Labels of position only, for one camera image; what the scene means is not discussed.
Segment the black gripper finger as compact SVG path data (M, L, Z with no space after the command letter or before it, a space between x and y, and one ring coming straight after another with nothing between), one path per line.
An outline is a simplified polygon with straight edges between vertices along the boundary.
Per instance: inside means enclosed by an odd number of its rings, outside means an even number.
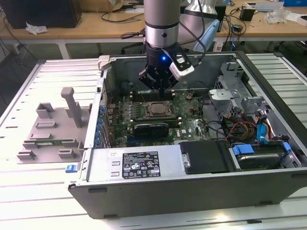
M139 80L151 90L158 90L159 95L164 95L162 80L157 71L152 68L146 68L139 72Z
M163 92L169 88L173 88L178 83L178 80L173 74L166 74L163 77Z

